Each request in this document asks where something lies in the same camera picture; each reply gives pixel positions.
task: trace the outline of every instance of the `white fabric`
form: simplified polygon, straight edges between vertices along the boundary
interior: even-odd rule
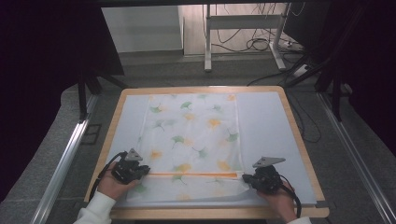
[[[86,208],[81,208],[75,224],[110,224],[110,210],[116,201],[96,191]]]
[[[127,202],[191,202],[239,195],[241,175],[234,94],[150,95],[136,151],[150,172]]]
[[[311,220],[309,220],[309,217],[300,217],[289,222],[288,224],[311,224]]]

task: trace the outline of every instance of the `black wire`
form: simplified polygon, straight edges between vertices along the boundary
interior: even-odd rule
[[[328,218],[328,217],[325,217],[324,218],[329,224],[332,224],[332,221]]]
[[[299,119],[299,121],[300,121],[300,123],[301,123],[301,125],[302,125],[302,127],[300,127],[300,126],[297,124],[297,127],[300,129],[301,137],[304,139],[305,124],[304,124],[304,121],[303,121],[303,117],[301,116],[300,112],[297,110],[297,108],[296,108],[296,106],[294,105],[293,101],[289,98],[287,89],[285,89],[285,93],[286,93],[286,97],[288,98],[289,104],[291,105],[291,108],[292,108],[292,109],[294,110],[294,112],[297,114],[297,117],[298,117],[298,119]]]
[[[307,59],[307,56],[305,55],[305,56],[303,56],[302,58],[300,58],[299,61],[298,61],[292,68],[290,68],[290,69],[288,69],[288,70],[286,70],[286,71],[280,72],[280,73],[272,74],[272,75],[265,76],[265,77],[259,77],[259,78],[257,78],[257,79],[254,79],[253,81],[250,81],[250,82],[247,84],[247,86],[250,86],[250,85],[252,85],[252,84],[254,84],[254,83],[256,83],[256,82],[258,82],[258,81],[260,81],[260,80],[263,80],[263,79],[266,79],[266,78],[269,78],[269,77],[276,77],[276,76],[286,75],[281,81],[279,81],[279,83],[277,83],[277,85],[280,86],[280,83],[281,83],[282,81],[286,81],[286,80],[287,80],[287,77],[288,77],[290,74],[294,73],[294,71],[297,70],[298,66],[301,65],[301,64],[303,64],[303,63],[306,61],[306,59]]]
[[[218,5],[217,5],[217,4],[216,4],[216,15],[218,15]],[[219,39],[219,42],[220,42],[221,44],[227,43],[228,41],[230,41],[231,39],[233,39],[233,37],[236,36],[241,30],[242,30],[242,29],[239,29],[238,31],[236,31],[235,34],[231,35],[231,37],[228,38],[228,39],[225,40],[225,41],[222,41],[222,40],[220,39],[220,33],[219,33],[219,30],[217,30],[217,31],[218,31],[218,39]]]
[[[291,185],[289,180],[285,176],[283,176],[283,175],[281,175],[281,176],[288,182],[288,184],[290,185],[291,189],[289,189],[288,187],[286,187],[284,185],[281,185],[280,187],[283,190],[285,190],[290,195],[290,197],[296,202],[296,205],[297,205],[296,216],[300,217],[301,216],[301,210],[302,210],[300,199],[297,197],[297,194],[294,191],[294,187]]]
[[[218,44],[212,44],[212,46],[220,47],[220,48],[223,48],[223,49],[227,49],[227,50],[229,50],[229,51],[231,51],[231,52],[245,52],[245,51],[248,51],[248,50],[253,50],[253,51],[265,51],[265,50],[268,49],[268,44],[265,46],[264,49],[259,49],[259,48],[257,48],[257,47],[255,46],[255,44],[257,44],[257,43],[262,43],[262,42],[267,43],[268,41],[267,41],[266,39],[262,39],[262,38],[250,39],[250,40],[247,42],[247,47],[246,47],[245,49],[228,49],[228,48],[226,48],[226,47],[224,47],[224,46],[222,46],[222,45],[218,45]]]
[[[321,131],[320,131],[320,128],[319,128],[318,125],[315,123],[315,121],[312,119],[312,117],[308,114],[308,112],[306,112],[306,110],[301,106],[300,101],[297,99],[297,97],[295,97],[294,94],[292,94],[291,92],[290,92],[290,95],[291,95],[291,97],[294,98],[294,100],[297,102],[297,105],[305,112],[305,114],[308,116],[308,118],[314,123],[315,128],[318,130],[318,138],[317,138],[317,139],[315,139],[315,140],[309,140],[309,139],[305,138],[304,133],[302,133],[303,139],[304,139],[305,141],[307,141],[307,142],[310,142],[310,143],[317,143],[317,142],[321,139],[321,136],[322,136]]]
[[[89,201],[93,198],[93,195],[95,194],[95,191],[100,183],[100,181],[102,180],[102,177],[105,175],[108,167],[110,166],[110,164],[118,157],[118,156],[125,156],[127,154],[127,152],[120,152],[119,154],[117,154],[116,156],[113,157],[113,159],[111,159],[108,164],[106,164],[106,166],[103,168],[103,170],[99,173],[98,177],[96,177],[95,182],[93,183],[93,186],[91,188],[91,193],[90,193],[90,199]]]
[[[281,87],[283,87],[283,88],[285,88],[286,83],[288,82],[288,78],[289,78],[292,74],[294,74],[294,72],[297,71],[297,69],[298,69],[301,65],[303,65],[303,64],[308,60],[308,57],[309,57],[309,54],[304,54],[304,56],[301,57],[301,58],[297,61],[297,63],[295,63],[295,64],[291,67],[290,70],[288,70],[289,72],[285,75],[285,77],[284,77],[281,81],[279,81],[279,82],[277,83],[277,85],[278,85],[278,86],[281,86]]]

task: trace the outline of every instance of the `white wall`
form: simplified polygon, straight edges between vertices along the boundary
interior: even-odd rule
[[[102,8],[117,52],[182,49],[178,6]]]

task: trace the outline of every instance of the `yellow flower print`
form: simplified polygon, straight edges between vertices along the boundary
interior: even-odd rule
[[[189,165],[188,163],[183,163],[181,165],[179,165],[178,167],[176,167],[176,171],[179,171],[181,173],[186,173],[191,169],[191,165]]]
[[[219,147],[228,147],[229,145],[230,145],[230,143],[227,142],[227,140],[225,140],[225,139],[221,139],[219,141]]]
[[[159,159],[162,156],[163,156],[163,153],[161,151],[158,151],[158,150],[155,150],[155,149],[151,150],[150,157],[151,157],[152,160]]]
[[[230,165],[227,163],[227,161],[218,161],[218,167],[220,168],[220,170],[222,171],[230,171],[231,167]]]
[[[221,124],[221,121],[218,119],[210,119],[208,122],[212,130]]]
[[[190,138],[185,138],[183,144],[186,147],[192,147],[194,145],[194,141],[192,141]]]
[[[235,101],[236,100],[236,96],[234,94],[228,95],[227,100],[228,101]]]
[[[188,200],[191,200],[191,197],[188,194],[182,193],[182,194],[177,195],[176,199],[178,201],[188,201]]]
[[[192,114],[192,113],[187,113],[187,114],[184,115],[184,118],[186,120],[193,120],[193,119],[195,119],[195,115]]]
[[[164,106],[164,105],[159,105],[158,108],[159,108],[161,111],[165,111],[165,110],[167,109],[166,106]]]

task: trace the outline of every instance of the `table leg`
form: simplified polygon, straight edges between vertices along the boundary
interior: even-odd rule
[[[210,42],[210,5],[206,5],[205,71],[212,71],[212,44]]]
[[[270,44],[269,44],[270,45],[270,49],[271,49],[271,51],[272,51],[272,53],[274,55],[277,68],[280,71],[286,70],[286,66],[283,63],[282,57],[279,54],[279,50],[277,48],[277,45],[279,44],[280,35],[282,34],[286,18],[288,17],[289,8],[290,8],[290,3],[287,3],[286,7],[285,7],[285,10],[280,15],[279,24],[278,24],[277,29],[276,29],[276,35],[275,35],[274,41],[270,42]]]

